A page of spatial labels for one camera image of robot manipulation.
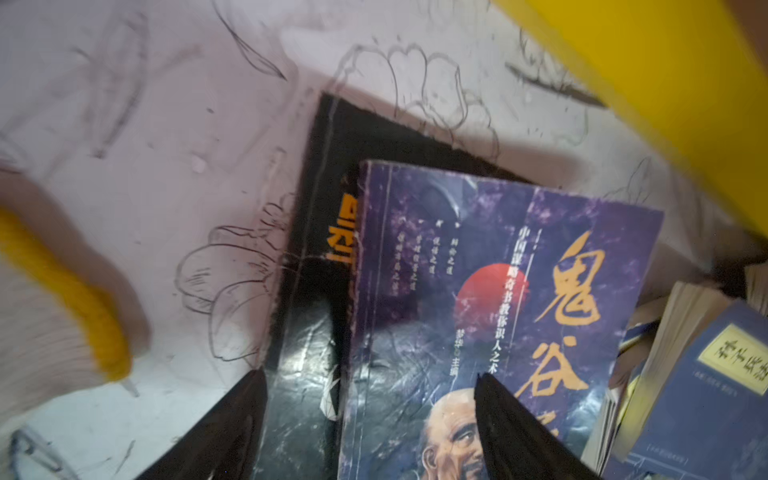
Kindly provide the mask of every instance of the red circle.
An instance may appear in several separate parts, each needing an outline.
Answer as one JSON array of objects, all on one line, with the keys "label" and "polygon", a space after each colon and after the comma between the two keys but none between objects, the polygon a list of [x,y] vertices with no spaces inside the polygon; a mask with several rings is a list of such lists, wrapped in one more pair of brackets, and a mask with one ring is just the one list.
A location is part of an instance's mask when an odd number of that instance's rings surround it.
[{"label": "red circle", "polygon": [[485,337],[495,333],[499,308],[505,299],[507,280],[514,277],[509,302],[508,322],[515,318],[518,307],[522,308],[528,294],[528,280],[517,267],[510,276],[510,265],[494,263],[482,267],[470,276],[456,297],[453,318],[457,329],[464,329],[466,336]]}]

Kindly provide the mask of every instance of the yellow cloth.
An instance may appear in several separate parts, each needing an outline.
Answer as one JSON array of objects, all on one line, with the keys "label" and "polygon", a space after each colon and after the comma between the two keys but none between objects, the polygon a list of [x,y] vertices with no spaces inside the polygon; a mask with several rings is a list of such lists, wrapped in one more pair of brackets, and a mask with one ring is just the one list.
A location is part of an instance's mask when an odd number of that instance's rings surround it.
[{"label": "yellow cloth", "polygon": [[109,297],[82,283],[13,214],[0,208],[0,256],[47,290],[77,321],[106,380],[131,371],[127,340]]},{"label": "yellow cloth", "polygon": [[768,78],[721,0],[496,0],[624,121],[768,234]]}]

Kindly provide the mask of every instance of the yellow yarn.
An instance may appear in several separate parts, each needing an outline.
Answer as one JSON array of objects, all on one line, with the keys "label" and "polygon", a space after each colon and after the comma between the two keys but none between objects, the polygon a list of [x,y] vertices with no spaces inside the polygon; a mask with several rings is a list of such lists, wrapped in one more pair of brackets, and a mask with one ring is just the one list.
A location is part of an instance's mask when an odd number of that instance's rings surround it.
[{"label": "yellow yarn", "polygon": [[131,354],[109,295],[78,279],[11,212],[0,208],[0,254],[59,299],[77,319],[110,381],[131,372]]}]

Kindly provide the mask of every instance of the book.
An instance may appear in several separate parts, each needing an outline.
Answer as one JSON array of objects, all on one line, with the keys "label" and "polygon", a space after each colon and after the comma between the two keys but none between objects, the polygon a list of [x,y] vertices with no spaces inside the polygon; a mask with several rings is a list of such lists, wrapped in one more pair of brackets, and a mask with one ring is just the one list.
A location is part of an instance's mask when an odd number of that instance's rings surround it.
[{"label": "book", "polygon": [[382,161],[360,179],[339,478],[479,478],[482,372],[580,456],[663,214]]},{"label": "book", "polygon": [[651,480],[653,474],[610,456],[606,462],[602,478],[603,480]]},{"label": "book", "polygon": [[[642,312],[643,306],[636,308],[635,314],[630,319],[630,325]],[[634,388],[640,379],[640,374],[645,364],[650,349],[654,343],[655,330],[647,331],[632,345],[621,352],[614,365],[611,377],[608,380],[608,391],[603,399],[603,405],[598,413],[598,420],[587,440],[587,446],[581,454],[581,461],[592,468],[599,475],[610,461],[611,448],[621,419],[626,411],[629,399],[632,398]]]},{"label": "book", "polygon": [[744,267],[746,302],[762,313],[768,314],[768,263]]},{"label": "book", "polygon": [[[702,280],[698,284],[717,289],[723,286],[710,279]],[[667,307],[669,298],[668,295],[662,296],[661,298],[643,303],[634,310],[634,313],[629,320],[629,324],[627,325],[627,333],[624,334],[624,339],[621,340],[621,345],[619,345],[620,352],[624,352],[640,339],[647,338],[649,335],[651,337],[656,335],[656,331],[659,328],[659,322],[664,314],[664,309]]]},{"label": "book", "polygon": [[768,478],[768,322],[677,283],[614,444],[668,478]]},{"label": "book", "polygon": [[[307,472],[312,478],[336,477],[339,364],[349,336],[353,229],[348,225],[356,205],[358,163],[371,157],[526,181],[341,98],[322,95],[296,191],[264,364],[269,401],[258,478],[305,478]],[[339,238],[334,232],[341,233]]]}]

